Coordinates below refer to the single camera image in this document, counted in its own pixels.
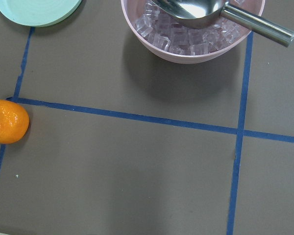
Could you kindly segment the orange mandarin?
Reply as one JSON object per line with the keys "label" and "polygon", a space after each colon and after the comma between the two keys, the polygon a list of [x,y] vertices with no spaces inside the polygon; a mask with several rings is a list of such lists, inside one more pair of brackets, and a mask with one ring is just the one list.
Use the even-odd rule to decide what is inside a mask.
{"label": "orange mandarin", "polygon": [[21,105],[0,100],[0,144],[19,141],[29,127],[29,115]]}

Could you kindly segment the light green plate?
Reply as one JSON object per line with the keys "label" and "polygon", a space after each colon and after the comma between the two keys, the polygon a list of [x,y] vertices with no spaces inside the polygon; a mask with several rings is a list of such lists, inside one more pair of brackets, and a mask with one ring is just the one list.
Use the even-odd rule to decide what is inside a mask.
{"label": "light green plate", "polygon": [[80,0],[0,0],[0,12],[20,25],[45,27],[63,21],[80,4]]}

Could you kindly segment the clear ice cubes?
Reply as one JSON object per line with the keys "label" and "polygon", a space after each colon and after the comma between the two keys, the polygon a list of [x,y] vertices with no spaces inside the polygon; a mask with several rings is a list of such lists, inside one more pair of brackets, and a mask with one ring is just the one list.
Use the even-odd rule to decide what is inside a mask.
{"label": "clear ice cubes", "polygon": [[225,18],[203,29],[187,28],[146,0],[135,21],[138,34],[160,50],[177,55],[204,55],[224,49],[240,38],[243,27]]}

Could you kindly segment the pink bowl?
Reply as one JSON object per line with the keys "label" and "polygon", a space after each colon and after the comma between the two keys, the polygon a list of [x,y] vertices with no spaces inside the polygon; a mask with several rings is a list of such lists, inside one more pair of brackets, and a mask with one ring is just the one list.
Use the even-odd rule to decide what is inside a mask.
{"label": "pink bowl", "polygon": [[129,25],[129,28],[133,32],[133,34],[136,36],[136,38],[142,43],[143,46],[145,46],[150,52],[152,52],[154,55],[167,60],[169,62],[178,63],[178,64],[197,64],[206,62],[212,59],[215,59],[235,46],[237,46],[239,43],[241,43],[248,35],[251,33],[248,29],[242,29],[240,37],[232,43],[230,46],[225,47],[221,50],[204,54],[204,55],[177,55],[173,54],[167,51],[163,51],[155,46],[153,46],[151,43],[149,43],[147,40],[145,40],[137,31],[136,31],[136,25],[135,21],[140,18],[144,12],[144,0],[121,0],[121,7],[123,11],[124,18]]}

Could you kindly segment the metal ice scoop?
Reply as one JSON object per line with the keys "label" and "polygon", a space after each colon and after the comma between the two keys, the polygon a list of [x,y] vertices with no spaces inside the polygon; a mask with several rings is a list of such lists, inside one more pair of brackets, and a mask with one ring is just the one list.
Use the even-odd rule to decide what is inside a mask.
{"label": "metal ice scoop", "polygon": [[234,6],[227,0],[154,0],[153,3],[189,28],[202,29],[223,17],[285,47],[294,40],[293,30]]}

